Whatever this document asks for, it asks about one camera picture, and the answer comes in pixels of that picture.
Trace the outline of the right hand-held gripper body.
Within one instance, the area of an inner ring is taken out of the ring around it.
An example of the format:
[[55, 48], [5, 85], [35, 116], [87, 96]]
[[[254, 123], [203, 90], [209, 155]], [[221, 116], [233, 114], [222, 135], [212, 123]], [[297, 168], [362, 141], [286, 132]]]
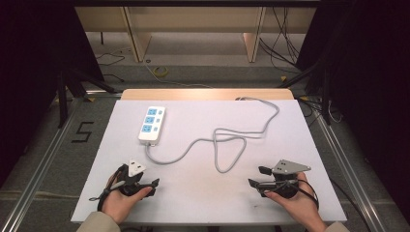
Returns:
[[298, 192], [299, 188], [297, 174], [310, 170], [310, 166], [281, 159], [272, 169], [277, 185], [275, 192], [284, 198], [292, 198]]

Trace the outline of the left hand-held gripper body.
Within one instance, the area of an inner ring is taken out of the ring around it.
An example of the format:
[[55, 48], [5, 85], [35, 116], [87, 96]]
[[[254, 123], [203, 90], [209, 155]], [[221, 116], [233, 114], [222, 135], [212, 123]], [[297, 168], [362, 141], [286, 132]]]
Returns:
[[126, 196], [132, 196], [139, 192], [138, 182], [145, 170], [146, 166], [135, 159], [131, 159], [128, 164], [121, 166], [118, 181], [122, 182], [123, 185], [119, 187], [120, 192]]

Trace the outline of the person's left hand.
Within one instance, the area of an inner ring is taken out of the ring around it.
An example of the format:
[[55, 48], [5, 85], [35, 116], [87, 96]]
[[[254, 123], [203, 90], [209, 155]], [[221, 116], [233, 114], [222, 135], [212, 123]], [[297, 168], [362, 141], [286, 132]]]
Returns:
[[116, 189], [104, 200], [102, 212], [110, 216], [117, 224], [121, 224], [130, 214], [132, 207], [151, 190], [151, 187], [147, 187], [132, 196], [126, 196]]

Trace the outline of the person's right hand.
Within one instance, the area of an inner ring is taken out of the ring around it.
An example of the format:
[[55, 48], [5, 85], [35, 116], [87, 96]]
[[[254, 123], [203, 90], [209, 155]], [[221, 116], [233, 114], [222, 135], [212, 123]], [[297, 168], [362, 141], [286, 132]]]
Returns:
[[312, 200], [314, 192], [308, 184], [306, 175], [300, 172], [297, 174], [297, 178], [299, 180], [299, 188], [302, 191], [298, 191], [292, 198], [283, 198], [272, 191], [267, 191], [264, 194], [283, 207], [293, 219], [308, 230], [310, 225], [323, 220], [318, 213], [316, 203]]

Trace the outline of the white table mat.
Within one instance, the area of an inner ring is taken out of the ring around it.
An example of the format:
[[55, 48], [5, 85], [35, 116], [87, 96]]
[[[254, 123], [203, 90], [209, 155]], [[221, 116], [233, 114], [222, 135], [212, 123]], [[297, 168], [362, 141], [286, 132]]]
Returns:
[[140, 201], [129, 222], [148, 225], [290, 224], [278, 204], [262, 197], [249, 179], [265, 181], [259, 166], [290, 160], [311, 167], [309, 183], [326, 221], [346, 216], [295, 100], [161, 101], [165, 119], [158, 145], [138, 139], [152, 101], [115, 103], [73, 212], [82, 222], [97, 208], [97, 196], [117, 168], [130, 160], [146, 166], [141, 179], [160, 179], [154, 196]]

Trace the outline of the white power strip blue sockets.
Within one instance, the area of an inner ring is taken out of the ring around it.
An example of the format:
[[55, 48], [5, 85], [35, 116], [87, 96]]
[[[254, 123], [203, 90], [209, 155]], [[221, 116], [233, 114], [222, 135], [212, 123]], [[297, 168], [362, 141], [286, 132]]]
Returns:
[[144, 145], [157, 145], [165, 118], [163, 106], [149, 106], [144, 116], [138, 139]]

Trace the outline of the wooden table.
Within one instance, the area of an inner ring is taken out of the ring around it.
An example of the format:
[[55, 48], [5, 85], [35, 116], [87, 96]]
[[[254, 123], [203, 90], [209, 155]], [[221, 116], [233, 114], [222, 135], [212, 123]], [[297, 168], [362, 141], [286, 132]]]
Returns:
[[228, 101], [240, 97], [262, 100], [293, 100], [288, 89], [275, 88], [199, 88], [199, 89], [127, 89], [122, 101]]

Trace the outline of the black metal stand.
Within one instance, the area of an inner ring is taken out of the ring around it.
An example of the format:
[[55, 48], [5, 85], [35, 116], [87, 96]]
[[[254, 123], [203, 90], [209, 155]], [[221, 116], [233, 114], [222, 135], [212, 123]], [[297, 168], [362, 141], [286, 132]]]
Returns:
[[107, 93], [116, 93], [116, 90], [113, 87], [110, 87], [101, 80], [97, 80], [86, 72], [77, 69], [68, 69], [60, 72], [57, 76], [57, 93], [60, 111], [58, 128], [62, 128], [69, 117], [67, 91], [70, 91], [75, 98], [83, 98], [86, 95], [86, 90], [81, 84], [82, 81], [90, 82]]
[[331, 113], [330, 110], [330, 71], [324, 61], [317, 61], [310, 68], [302, 71], [293, 78], [279, 85], [279, 88], [288, 88], [293, 84], [302, 81], [304, 78], [308, 77], [309, 81], [306, 87], [306, 92], [320, 93], [321, 94], [321, 115], [327, 125], [331, 124]]

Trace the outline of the beige wooden bench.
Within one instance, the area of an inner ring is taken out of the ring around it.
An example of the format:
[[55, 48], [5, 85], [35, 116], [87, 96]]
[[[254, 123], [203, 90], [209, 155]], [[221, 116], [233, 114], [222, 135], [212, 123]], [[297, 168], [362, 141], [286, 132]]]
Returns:
[[155, 32], [241, 33], [248, 59], [256, 60], [260, 35], [285, 29], [308, 31], [316, 12], [290, 7], [77, 7], [86, 32], [126, 32], [134, 60], [141, 62]]

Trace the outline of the metal floor rail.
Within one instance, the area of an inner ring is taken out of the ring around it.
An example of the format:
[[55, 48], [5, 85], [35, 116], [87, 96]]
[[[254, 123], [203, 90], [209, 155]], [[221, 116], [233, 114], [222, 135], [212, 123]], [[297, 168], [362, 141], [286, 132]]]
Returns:
[[36, 166], [32, 177], [29, 179], [27, 185], [15, 198], [15, 205], [8, 214], [5, 223], [0, 227], [1, 232], [16, 232], [24, 217], [26, 216], [30, 205], [35, 199], [44, 177], [56, 157], [58, 150], [65, 139], [70, 126], [73, 123], [73, 117], [78, 108], [82, 105], [83, 99], [73, 99], [70, 103], [69, 116], [67, 120], [59, 127], [56, 133], [53, 134], [42, 159]]
[[370, 232], [386, 232], [386, 227], [384, 226], [381, 217], [378, 216], [377, 210], [366, 193], [364, 186], [360, 182], [354, 167], [337, 140], [334, 130], [326, 123], [323, 118], [324, 114], [321, 111], [313, 109], [312, 113], [316, 117], [316, 121], [332, 149], [337, 164], [341, 169], [343, 177], [351, 190], [354, 199], [356, 200], [357, 208], [362, 214], [368, 230]]

